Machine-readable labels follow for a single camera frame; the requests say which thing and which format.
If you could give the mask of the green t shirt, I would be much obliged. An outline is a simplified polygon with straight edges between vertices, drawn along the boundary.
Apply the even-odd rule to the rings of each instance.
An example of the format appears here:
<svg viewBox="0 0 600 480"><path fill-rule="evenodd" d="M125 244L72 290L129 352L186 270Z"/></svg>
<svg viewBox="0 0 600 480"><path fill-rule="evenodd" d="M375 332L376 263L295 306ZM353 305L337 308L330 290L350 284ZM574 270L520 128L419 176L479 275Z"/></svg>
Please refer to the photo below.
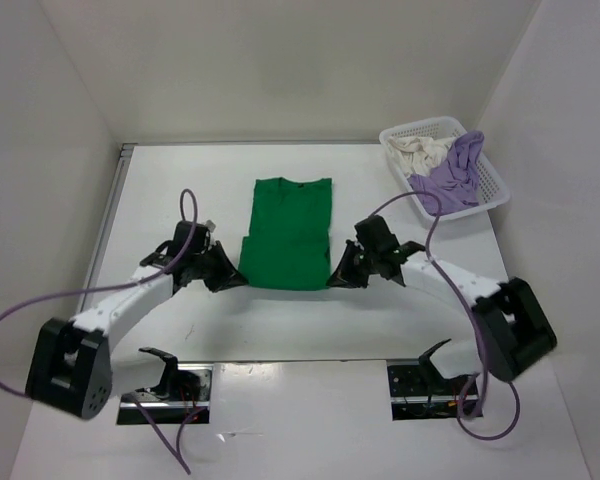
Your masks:
<svg viewBox="0 0 600 480"><path fill-rule="evenodd" d="M331 274L332 180L258 179L239 272L250 286L319 291Z"/></svg>

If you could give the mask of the lavender t shirt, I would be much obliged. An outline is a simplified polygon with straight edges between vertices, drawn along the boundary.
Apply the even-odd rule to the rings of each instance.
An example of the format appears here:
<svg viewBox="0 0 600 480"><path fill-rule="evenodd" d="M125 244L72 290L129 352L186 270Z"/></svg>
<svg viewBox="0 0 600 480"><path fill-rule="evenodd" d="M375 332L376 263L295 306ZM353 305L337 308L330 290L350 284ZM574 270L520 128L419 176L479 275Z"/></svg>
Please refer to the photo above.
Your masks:
<svg viewBox="0 0 600 480"><path fill-rule="evenodd" d="M470 131L451 144L446 159L428 176L414 174L408 178L429 215L449 215L479 205L477 160L483 144L484 134Z"/></svg>

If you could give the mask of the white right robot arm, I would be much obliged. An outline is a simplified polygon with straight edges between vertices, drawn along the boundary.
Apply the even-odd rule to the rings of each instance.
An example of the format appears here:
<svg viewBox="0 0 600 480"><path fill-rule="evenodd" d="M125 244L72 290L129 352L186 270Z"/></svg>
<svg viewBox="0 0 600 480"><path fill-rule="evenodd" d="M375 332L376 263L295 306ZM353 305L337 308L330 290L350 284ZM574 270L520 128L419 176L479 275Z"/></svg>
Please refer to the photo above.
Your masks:
<svg viewBox="0 0 600 480"><path fill-rule="evenodd" d="M440 393L454 377L481 368L502 382L511 382L557 346L557 336L536 295L518 277L499 282L472 273L428 257L425 246L414 241L378 253L349 240L327 286L365 288L373 275L470 314L474 347L444 340L427 351L429 362L419 368L418 377L430 393Z"/></svg>

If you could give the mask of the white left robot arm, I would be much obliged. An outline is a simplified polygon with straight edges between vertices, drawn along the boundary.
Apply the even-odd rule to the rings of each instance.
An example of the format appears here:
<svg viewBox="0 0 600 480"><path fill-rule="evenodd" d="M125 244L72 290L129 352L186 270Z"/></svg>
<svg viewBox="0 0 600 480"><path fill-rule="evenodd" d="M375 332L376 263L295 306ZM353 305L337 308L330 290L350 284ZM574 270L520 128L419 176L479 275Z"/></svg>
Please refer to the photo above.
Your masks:
<svg viewBox="0 0 600 480"><path fill-rule="evenodd" d="M130 288L69 320L48 320L38 334L26 395L83 420L98 415L112 396L144 388L160 400L174 396L182 378L176 355L143 347L140 360L114 363L114 349L151 311L192 281L203 281L213 293L248 283L218 241L189 248L169 267L174 259L175 246L165 241L140 261Z"/></svg>

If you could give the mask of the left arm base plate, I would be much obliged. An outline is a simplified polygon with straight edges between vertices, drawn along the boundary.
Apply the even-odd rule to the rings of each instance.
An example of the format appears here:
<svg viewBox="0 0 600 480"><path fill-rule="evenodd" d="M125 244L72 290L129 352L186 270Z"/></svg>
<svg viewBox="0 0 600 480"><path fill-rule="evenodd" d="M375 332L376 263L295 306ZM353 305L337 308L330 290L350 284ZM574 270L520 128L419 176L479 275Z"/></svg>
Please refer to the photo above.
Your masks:
<svg viewBox="0 0 600 480"><path fill-rule="evenodd" d="M181 424L191 414L194 414L193 424L208 424L213 372L212 364L180 363L169 384L144 387L125 394L119 404L116 424L148 424L134 401L138 401L158 425Z"/></svg>

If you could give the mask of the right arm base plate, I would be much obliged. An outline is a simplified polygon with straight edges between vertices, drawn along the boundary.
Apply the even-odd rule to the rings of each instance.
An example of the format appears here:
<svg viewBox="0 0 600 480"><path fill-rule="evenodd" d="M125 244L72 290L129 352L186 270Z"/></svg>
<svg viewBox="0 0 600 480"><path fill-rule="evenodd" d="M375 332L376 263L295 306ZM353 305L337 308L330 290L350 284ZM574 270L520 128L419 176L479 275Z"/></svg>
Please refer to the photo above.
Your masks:
<svg viewBox="0 0 600 480"><path fill-rule="evenodd" d="M393 421L454 418L458 397L468 376L443 379L432 386L415 360L387 363L387 377Z"/></svg>

